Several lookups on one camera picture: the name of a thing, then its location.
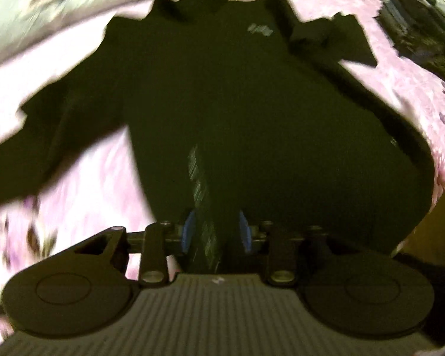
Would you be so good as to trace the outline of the stack of dark folded clothes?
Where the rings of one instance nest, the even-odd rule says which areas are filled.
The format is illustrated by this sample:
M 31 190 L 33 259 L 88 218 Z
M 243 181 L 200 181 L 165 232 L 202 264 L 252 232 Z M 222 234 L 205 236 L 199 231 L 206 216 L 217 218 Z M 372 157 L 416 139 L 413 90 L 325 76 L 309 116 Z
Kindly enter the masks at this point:
M 445 81 L 445 0 L 383 0 L 375 19 L 399 56 Z

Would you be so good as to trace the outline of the pink floral bedspread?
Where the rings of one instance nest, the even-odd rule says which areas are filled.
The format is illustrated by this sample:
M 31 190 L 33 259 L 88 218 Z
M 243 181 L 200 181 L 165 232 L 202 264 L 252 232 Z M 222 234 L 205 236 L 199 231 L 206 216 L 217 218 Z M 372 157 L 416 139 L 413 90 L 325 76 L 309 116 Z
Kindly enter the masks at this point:
M 290 0 L 303 19 L 355 14 L 378 59 L 376 68 L 347 63 L 371 91 L 424 130 L 436 161 L 435 198 L 445 192 L 445 83 L 395 54 L 375 22 L 377 0 Z M 90 55 L 114 17 L 139 19 L 150 1 L 88 18 L 0 67 L 0 143 L 26 121 L 20 105 Z M 67 162 L 43 192 L 0 205 L 0 295 L 6 282 L 44 254 L 54 254 L 113 225 L 140 231 L 154 217 L 137 175 L 130 136 L 120 128 Z

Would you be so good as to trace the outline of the black zip jacket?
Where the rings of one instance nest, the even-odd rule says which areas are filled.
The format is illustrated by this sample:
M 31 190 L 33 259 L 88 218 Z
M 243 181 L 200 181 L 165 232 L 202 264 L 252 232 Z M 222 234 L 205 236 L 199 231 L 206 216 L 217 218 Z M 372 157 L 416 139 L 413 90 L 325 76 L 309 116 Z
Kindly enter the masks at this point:
M 22 105 L 0 144 L 0 204 L 127 126 L 158 220 L 186 210 L 238 247 L 245 214 L 318 225 L 388 254 L 428 213 L 434 162 L 416 128 L 343 66 L 377 60 L 354 15 L 300 21 L 288 0 L 154 0 Z

